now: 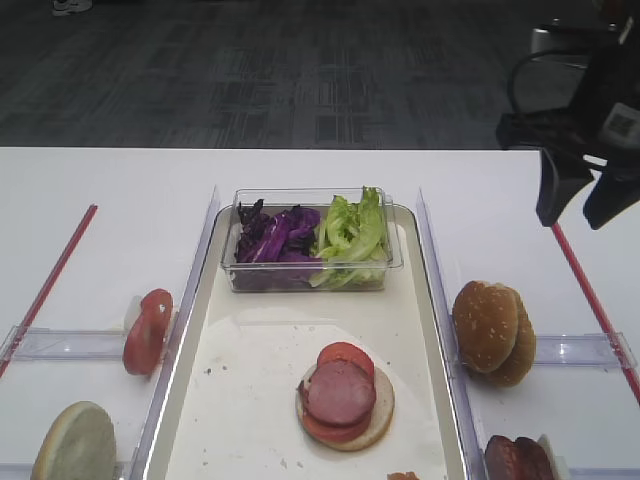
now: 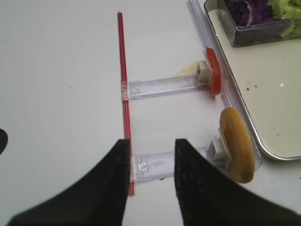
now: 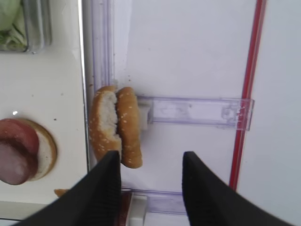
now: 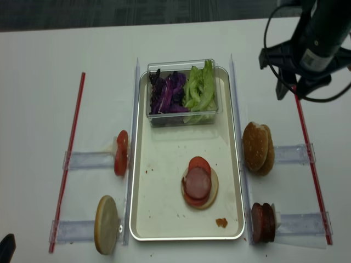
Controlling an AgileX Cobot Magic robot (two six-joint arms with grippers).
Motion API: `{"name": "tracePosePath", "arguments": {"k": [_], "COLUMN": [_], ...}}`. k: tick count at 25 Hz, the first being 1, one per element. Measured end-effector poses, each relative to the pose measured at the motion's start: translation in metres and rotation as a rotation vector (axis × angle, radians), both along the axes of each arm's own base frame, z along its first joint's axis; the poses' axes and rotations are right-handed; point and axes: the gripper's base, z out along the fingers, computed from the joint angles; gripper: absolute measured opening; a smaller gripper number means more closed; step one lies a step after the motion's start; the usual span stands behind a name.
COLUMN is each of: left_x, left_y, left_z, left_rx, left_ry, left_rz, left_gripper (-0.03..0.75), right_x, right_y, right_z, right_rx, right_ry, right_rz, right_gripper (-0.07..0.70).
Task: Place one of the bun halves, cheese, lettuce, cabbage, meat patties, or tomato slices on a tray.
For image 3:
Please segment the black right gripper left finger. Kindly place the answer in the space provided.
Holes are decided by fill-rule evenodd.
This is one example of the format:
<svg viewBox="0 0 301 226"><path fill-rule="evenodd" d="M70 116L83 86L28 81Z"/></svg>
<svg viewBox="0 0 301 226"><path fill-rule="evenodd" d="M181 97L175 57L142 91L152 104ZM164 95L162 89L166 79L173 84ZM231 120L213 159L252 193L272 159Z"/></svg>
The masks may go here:
<svg viewBox="0 0 301 226"><path fill-rule="evenodd" d="M112 226L121 205L119 153L109 151L72 189L19 226Z"/></svg>

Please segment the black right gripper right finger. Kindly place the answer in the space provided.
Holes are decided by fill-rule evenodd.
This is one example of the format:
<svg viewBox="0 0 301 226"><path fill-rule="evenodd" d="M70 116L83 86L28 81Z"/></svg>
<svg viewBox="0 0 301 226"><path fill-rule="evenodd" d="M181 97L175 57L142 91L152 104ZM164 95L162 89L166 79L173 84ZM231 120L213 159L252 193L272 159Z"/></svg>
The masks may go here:
<svg viewBox="0 0 301 226"><path fill-rule="evenodd" d="M192 226L286 226L220 180L194 152L182 160L182 196Z"/></svg>

